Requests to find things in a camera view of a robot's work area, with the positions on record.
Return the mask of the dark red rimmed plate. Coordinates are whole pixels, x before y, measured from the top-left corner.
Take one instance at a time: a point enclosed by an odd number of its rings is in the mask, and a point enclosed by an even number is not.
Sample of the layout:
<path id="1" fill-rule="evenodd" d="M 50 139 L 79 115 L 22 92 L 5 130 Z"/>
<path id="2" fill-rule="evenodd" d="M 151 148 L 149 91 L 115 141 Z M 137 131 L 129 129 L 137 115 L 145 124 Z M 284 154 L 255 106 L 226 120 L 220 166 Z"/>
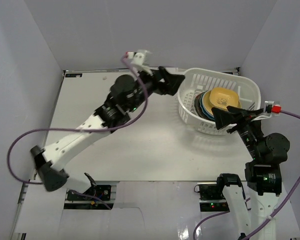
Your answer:
<path id="1" fill-rule="evenodd" d="M 202 96 L 203 93 L 198 94 L 194 100 L 193 100 L 193 108 L 194 111 L 196 113 L 197 116 L 199 116 L 200 118 L 204 119 L 205 118 L 205 114 L 203 113 L 201 107 L 200 107 L 200 98 Z"/>

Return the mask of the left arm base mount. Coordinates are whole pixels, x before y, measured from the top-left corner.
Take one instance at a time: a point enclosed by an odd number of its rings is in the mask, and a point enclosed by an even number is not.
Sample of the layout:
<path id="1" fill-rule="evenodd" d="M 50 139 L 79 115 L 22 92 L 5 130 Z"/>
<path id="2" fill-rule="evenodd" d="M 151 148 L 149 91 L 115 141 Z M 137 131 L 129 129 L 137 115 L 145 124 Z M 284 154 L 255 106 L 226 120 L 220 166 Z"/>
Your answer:
<path id="1" fill-rule="evenodd" d="M 65 210 L 111 210 L 113 208 L 113 194 L 111 185 L 96 185 L 90 187 L 84 196 L 67 192 Z"/>

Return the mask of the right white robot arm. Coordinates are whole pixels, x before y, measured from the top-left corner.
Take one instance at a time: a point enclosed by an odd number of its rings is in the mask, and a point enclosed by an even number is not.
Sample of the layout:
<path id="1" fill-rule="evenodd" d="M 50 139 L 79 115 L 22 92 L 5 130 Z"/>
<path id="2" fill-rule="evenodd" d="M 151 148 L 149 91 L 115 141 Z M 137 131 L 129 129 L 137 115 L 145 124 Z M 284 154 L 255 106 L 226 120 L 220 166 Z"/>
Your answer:
<path id="1" fill-rule="evenodd" d="M 237 132 L 252 160 L 245 164 L 244 174 L 250 190 L 251 210 L 247 210 L 244 191 L 238 175 L 222 173 L 217 178 L 216 195 L 227 200 L 239 239 L 275 240 L 276 219 L 271 215 L 282 193 L 280 164 L 287 161 L 290 141 L 281 133 L 264 135 L 261 121 L 281 112 L 273 102 L 264 108 L 246 110 L 228 106 L 213 107 L 215 126 L 229 134 Z"/>

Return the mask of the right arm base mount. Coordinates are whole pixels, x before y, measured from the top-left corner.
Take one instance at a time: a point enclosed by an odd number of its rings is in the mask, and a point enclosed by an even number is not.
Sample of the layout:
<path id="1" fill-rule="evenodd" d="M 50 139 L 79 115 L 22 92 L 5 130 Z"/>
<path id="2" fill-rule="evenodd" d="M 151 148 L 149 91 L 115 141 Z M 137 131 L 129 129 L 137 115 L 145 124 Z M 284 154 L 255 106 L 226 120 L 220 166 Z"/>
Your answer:
<path id="1" fill-rule="evenodd" d="M 199 182 L 193 191 L 199 195 L 199 208 L 201 213 L 227 212 L 228 203 L 216 182 Z"/>

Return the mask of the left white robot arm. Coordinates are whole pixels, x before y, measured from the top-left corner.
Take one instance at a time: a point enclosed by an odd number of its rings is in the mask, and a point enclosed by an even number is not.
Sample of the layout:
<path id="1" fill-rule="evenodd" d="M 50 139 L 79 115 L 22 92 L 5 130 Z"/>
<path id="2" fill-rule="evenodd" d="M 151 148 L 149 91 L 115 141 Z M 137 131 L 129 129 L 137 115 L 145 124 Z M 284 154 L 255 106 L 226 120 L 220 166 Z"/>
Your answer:
<path id="1" fill-rule="evenodd" d="M 94 179 L 88 173 L 85 176 L 89 182 L 70 179 L 65 166 L 96 141 L 130 123 L 132 119 L 129 114 L 146 100 L 144 91 L 149 96 L 153 93 L 173 96 L 185 80 L 184 75 L 169 73 L 162 66 L 150 73 L 140 71 L 138 76 L 140 82 L 129 74 L 120 75 L 110 87 L 103 105 L 78 126 L 75 132 L 50 145 L 36 145 L 30 150 L 35 169 L 47 192 L 56 191 L 69 184 L 69 188 L 84 199 L 93 198 L 96 193 Z"/>

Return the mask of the round yellow plate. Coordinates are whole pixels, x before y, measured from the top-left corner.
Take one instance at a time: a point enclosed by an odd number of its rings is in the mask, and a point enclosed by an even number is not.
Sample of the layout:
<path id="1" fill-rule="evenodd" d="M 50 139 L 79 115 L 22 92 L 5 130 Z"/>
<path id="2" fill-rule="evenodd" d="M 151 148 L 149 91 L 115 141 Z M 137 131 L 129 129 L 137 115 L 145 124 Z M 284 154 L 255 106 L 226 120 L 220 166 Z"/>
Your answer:
<path id="1" fill-rule="evenodd" d="M 211 116 L 213 117 L 213 112 L 212 112 L 212 107 L 213 105 L 211 104 L 211 101 L 210 101 L 210 94 L 211 94 L 211 91 L 207 91 L 204 93 L 203 97 L 202 97 L 202 106 L 204 108 L 204 110 Z"/>

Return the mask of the square yellow panda dish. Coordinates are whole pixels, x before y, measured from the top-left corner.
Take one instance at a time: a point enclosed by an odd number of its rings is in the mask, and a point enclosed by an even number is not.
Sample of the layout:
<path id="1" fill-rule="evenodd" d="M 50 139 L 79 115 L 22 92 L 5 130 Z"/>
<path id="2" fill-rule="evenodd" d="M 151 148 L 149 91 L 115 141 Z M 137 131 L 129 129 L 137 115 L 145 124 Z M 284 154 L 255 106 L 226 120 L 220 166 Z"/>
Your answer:
<path id="1" fill-rule="evenodd" d="M 239 95 L 235 91 L 223 87 L 213 88 L 210 91 L 209 101 L 213 107 L 226 111 L 228 106 L 241 107 Z"/>

